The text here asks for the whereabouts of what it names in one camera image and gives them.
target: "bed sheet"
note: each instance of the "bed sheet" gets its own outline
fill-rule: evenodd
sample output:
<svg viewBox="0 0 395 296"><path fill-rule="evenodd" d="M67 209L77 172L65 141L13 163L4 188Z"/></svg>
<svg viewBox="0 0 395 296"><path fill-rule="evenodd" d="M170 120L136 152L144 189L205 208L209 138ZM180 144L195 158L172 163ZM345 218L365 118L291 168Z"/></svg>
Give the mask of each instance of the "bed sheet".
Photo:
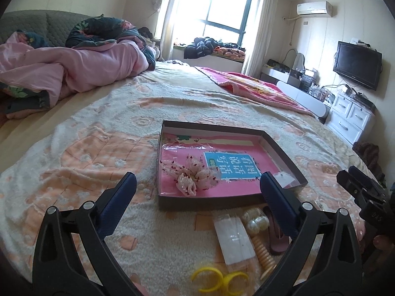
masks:
<svg viewBox="0 0 395 296"><path fill-rule="evenodd" d="M77 94L0 129L0 237L24 277L31 281L45 210L96 200L126 171L136 174L138 190L105 241L128 276L137 275L151 295L194 295L188 277L195 266L223 264L213 229L220 211L158 210L156 152L164 119L266 131L309 181L299 199L325 210L347 208L357 235L363 234L359 208L337 185L336 174L355 165L372 175L329 129L311 116L229 94L195 68L158 64L153 72ZM97 280L77 238L76 247L88 276ZM318 247L319 239L299 281L307 277Z"/></svg>

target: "silver screw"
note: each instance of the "silver screw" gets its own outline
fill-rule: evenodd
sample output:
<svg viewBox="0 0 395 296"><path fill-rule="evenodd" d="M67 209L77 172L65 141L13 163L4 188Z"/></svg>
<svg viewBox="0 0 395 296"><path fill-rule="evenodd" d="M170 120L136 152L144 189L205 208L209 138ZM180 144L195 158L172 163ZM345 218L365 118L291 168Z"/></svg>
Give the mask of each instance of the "silver screw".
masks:
<svg viewBox="0 0 395 296"><path fill-rule="evenodd" d="M84 209L86 210L92 209L94 205L95 204L93 203L93 201L87 201L86 203L84 203Z"/></svg>
<svg viewBox="0 0 395 296"><path fill-rule="evenodd" d="M313 205L311 203L303 203L302 205L303 209L305 210L311 210L313 209Z"/></svg>
<svg viewBox="0 0 395 296"><path fill-rule="evenodd" d="M341 213L343 216L347 216L347 215L348 215L348 211L347 211L347 209L345 209L345 208L340 208L340 213Z"/></svg>
<svg viewBox="0 0 395 296"><path fill-rule="evenodd" d="M56 211L56 207L51 206L47 209L48 215L52 215Z"/></svg>

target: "television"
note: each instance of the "television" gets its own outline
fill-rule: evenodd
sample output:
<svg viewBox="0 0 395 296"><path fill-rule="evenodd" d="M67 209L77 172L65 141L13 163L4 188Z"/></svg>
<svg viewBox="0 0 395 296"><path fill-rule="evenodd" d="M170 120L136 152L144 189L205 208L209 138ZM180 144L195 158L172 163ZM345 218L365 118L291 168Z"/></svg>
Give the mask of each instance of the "television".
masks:
<svg viewBox="0 0 395 296"><path fill-rule="evenodd" d="M333 71L367 89L377 89L382 54L364 46L339 41Z"/></svg>

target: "pink blanket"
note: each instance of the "pink blanket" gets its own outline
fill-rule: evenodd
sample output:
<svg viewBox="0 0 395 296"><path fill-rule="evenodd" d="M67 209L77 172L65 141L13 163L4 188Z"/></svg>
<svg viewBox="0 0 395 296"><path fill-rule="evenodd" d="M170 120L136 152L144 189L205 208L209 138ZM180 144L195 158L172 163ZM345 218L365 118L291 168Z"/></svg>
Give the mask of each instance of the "pink blanket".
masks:
<svg viewBox="0 0 395 296"><path fill-rule="evenodd" d="M31 96L27 92L46 91L49 103L43 108L52 108L72 93L136 76L148 68L146 57L133 40L121 40L104 49L107 50L34 49L18 42L14 33L0 45L0 91L22 99ZM7 117L23 117L26 113Z"/></svg>
<svg viewBox="0 0 395 296"><path fill-rule="evenodd" d="M220 87L227 89L235 95L243 96L265 105L289 109L313 116L311 111L299 105L274 84L263 82L240 73L220 72L203 67L196 68L208 76L215 84L218 84Z"/></svg>

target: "yellow ring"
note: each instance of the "yellow ring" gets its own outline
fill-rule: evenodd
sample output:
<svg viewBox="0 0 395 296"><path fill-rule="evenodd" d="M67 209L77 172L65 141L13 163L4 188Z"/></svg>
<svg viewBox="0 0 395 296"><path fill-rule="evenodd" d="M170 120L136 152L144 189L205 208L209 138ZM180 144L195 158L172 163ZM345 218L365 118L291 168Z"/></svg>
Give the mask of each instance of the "yellow ring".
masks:
<svg viewBox="0 0 395 296"><path fill-rule="evenodd" d="M217 284L214 287L211 287L211 288L208 288L208 289L199 289L199 291L201 293L211 293L211 292L214 292L214 291L220 289L222 284L224 283L224 275L218 269L216 269L214 267L208 267L207 266L207 267L199 268L196 272L194 272L192 274L191 281L193 281L198 274L200 274L201 272L206 272L206 271L216 273L217 276L218 276L218 282L217 282Z"/></svg>
<svg viewBox="0 0 395 296"><path fill-rule="evenodd" d="M241 277L243 277L243 278L248 280L248 275L246 273L243 273L243 272L230 273L230 274L228 274L228 275L226 275L224 277L224 289L230 296L239 296L239 295L241 295L244 292L244 290L237 291L237 292L230 292L229 291L230 281L232 279L234 279L235 277L237 277L237 276L241 276Z"/></svg>

